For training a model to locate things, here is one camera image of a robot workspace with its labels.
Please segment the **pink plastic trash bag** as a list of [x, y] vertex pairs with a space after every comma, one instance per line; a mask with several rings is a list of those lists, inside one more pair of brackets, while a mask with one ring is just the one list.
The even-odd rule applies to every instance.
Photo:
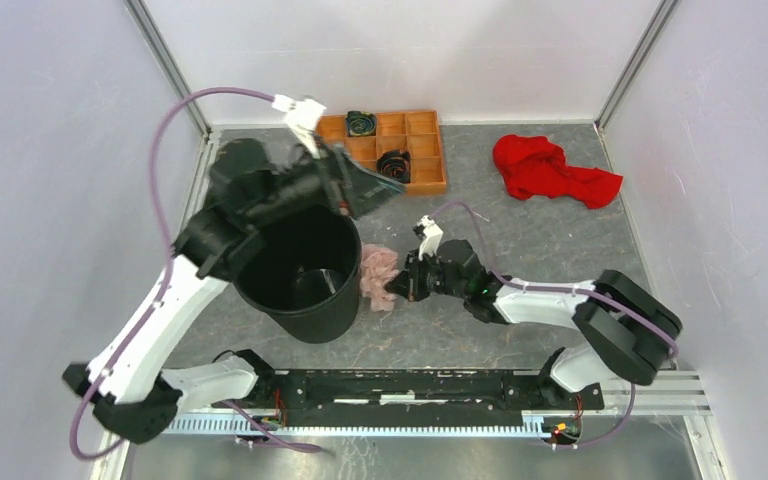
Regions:
[[360, 291], [370, 301], [373, 312], [390, 312], [395, 306], [396, 295], [386, 290], [386, 285], [399, 273], [398, 253], [383, 245], [363, 244], [360, 262]]

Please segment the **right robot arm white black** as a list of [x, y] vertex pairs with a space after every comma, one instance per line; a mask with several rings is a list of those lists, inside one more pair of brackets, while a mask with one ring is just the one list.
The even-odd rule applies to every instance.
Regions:
[[540, 400], [551, 408], [613, 377], [652, 384], [675, 356], [683, 329], [670, 309], [620, 271], [579, 283], [529, 283], [486, 268], [466, 240], [445, 241], [433, 253], [411, 251], [386, 290], [413, 302], [432, 294], [458, 298], [483, 323], [578, 331], [583, 344], [556, 351], [537, 382]]

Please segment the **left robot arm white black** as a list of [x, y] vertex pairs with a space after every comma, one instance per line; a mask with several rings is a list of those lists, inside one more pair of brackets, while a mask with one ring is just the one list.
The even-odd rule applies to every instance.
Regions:
[[177, 415], [225, 400], [266, 405], [273, 379], [251, 355], [169, 369], [172, 350], [201, 312], [257, 254], [279, 243], [278, 226], [307, 212], [361, 218], [405, 186], [354, 161], [340, 146], [299, 146], [287, 167], [243, 138], [222, 146], [208, 170], [205, 202], [169, 243], [157, 283], [109, 346], [72, 363], [64, 382], [109, 432], [134, 444], [159, 436]]

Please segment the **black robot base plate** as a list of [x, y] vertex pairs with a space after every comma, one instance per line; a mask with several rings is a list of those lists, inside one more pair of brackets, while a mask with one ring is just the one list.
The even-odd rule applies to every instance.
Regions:
[[502, 427], [524, 412], [598, 411], [599, 384], [568, 393], [543, 371], [514, 369], [288, 369], [252, 350], [254, 387], [235, 405], [286, 427]]

